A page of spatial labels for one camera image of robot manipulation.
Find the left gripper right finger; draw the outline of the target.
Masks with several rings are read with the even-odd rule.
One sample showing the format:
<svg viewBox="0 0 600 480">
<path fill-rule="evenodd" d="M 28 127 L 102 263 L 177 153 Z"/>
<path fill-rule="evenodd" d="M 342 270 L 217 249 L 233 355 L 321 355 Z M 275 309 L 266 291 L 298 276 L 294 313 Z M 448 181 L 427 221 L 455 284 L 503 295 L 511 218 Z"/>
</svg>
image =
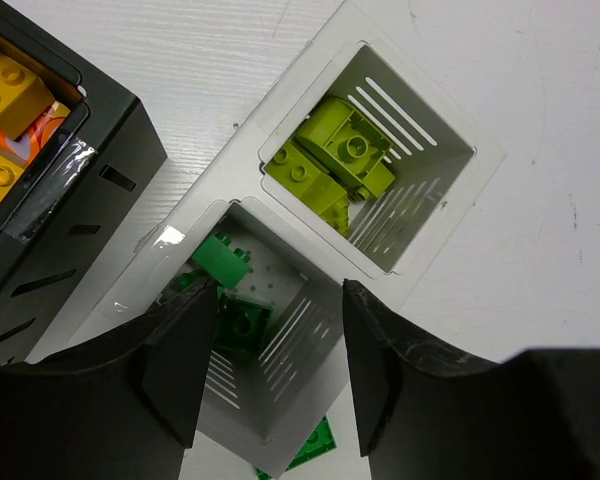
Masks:
<svg viewBox="0 0 600 480">
<path fill-rule="evenodd" d="M 361 455 L 375 479 L 600 479 L 600 348 L 496 363 L 342 286 Z"/>
</svg>

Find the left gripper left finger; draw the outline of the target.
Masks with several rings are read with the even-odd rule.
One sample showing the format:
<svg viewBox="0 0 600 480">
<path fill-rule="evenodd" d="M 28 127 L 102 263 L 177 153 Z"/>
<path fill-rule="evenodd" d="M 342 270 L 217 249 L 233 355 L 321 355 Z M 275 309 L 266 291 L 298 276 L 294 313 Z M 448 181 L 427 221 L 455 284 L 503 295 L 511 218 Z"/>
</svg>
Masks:
<svg viewBox="0 0 600 480">
<path fill-rule="evenodd" d="M 74 347 L 0 366 L 0 479 L 176 479 L 218 318 L 202 278 Z"/>
</svg>

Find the green long lego brick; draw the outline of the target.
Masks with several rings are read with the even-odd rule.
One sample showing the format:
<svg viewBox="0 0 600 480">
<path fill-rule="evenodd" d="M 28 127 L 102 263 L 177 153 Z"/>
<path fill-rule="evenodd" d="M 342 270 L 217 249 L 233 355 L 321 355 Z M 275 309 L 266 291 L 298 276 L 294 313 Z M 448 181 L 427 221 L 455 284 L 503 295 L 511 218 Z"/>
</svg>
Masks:
<svg viewBox="0 0 600 480">
<path fill-rule="evenodd" d="M 324 416 L 308 437 L 302 448 L 285 469 L 286 472 L 315 460 L 337 448 L 336 439 L 327 416 Z"/>
</svg>

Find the green upturned square lego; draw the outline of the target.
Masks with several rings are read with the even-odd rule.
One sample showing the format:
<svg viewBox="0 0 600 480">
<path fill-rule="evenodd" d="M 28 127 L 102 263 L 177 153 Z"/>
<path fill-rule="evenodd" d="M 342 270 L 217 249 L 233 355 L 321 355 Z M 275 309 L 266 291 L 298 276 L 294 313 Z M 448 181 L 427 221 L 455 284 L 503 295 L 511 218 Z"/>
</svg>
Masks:
<svg viewBox="0 0 600 480">
<path fill-rule="evenodd" d="M 227 355 L 258 356 L 272 316 L 269 306 L 223 294 L 213 347 Z"/>
</svg>

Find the lime and green lego stack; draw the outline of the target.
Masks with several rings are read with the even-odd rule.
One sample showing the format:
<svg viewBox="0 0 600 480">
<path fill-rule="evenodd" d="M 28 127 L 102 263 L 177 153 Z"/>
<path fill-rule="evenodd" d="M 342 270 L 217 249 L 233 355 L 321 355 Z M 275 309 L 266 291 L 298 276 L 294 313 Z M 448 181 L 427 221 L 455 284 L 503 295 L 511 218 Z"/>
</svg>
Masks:
<svg viewBox="0 0 600 480">
<path fill-rule="evenodd" d="M 293 139 L 330 172 L 353 201 L 378 198 L 395 180 L 383 163 L 392 142 L 341 98 L 323 99 Z"/>
</svg>

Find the orange long lego brick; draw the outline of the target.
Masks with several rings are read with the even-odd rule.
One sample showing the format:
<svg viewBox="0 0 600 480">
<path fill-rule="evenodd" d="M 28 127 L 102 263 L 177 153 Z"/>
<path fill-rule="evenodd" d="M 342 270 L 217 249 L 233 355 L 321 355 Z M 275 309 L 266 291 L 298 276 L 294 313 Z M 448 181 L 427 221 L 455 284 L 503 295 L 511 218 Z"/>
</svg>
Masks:
<svg viewBox="0 0 600 480">
<path fill-rule="evenodd" d="M 53 102 L 36 74 L 0 53 L 0 130 L 6 136 L 20 136 Z"/>
</svg>

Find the yellow butterfly lego brick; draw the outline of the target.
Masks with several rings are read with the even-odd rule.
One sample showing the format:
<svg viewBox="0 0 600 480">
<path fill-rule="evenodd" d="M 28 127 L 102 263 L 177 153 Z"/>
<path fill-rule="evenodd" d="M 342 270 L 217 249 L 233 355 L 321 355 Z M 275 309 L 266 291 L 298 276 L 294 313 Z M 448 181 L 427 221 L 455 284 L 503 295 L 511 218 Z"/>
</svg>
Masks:
<svg viewBox="0 0 600 480">
<path fill-rule="evenodd" d="M 28 167 L 69 114 L 64 104 L 55 101 L 17 138 L 9 138 L 0 129 L 0 155 L 22 168 Z"/>
</svg>

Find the white slotted container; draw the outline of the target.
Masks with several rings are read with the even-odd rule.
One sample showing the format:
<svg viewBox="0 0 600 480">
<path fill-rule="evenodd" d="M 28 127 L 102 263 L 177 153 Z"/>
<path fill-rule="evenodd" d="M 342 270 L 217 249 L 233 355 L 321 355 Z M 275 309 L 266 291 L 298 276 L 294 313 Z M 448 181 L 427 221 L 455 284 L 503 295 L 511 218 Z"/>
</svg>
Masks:
<svg viewBox="0 0 600 480">
<path fill-rule="evenodd" d="M 334 228 L 265 171 L 327 97 L 353 104 L 392 142 L 395 180 L 380 197 L 349 201 Z M 214 349 L 199 430 L 254 467 L 280 476 L 348 381 L 344 280 L 401 307 L 504 159 L 504 152 L 356 1 L 335 11 L 136 249 L 72 336 L 79 344 L 170 296 L 209 235 L 250 255 L 225 294 L 269 306 L 258 356 Z"/>
</svg>

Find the black slotted container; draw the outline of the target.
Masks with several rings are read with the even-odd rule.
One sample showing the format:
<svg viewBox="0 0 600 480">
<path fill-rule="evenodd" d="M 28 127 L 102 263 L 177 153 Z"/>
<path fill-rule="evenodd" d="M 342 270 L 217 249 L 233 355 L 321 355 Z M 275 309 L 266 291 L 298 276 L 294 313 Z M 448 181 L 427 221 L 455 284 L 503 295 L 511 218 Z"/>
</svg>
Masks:
<svg viewBox="0 0 600 480">
<path fill-rule="evenodd" d="M 0 203 L 2 366 L 32 350 L 166 153 L 134 93 L 3 1 L 0 53 L 70 110 Z"/>
</svg>

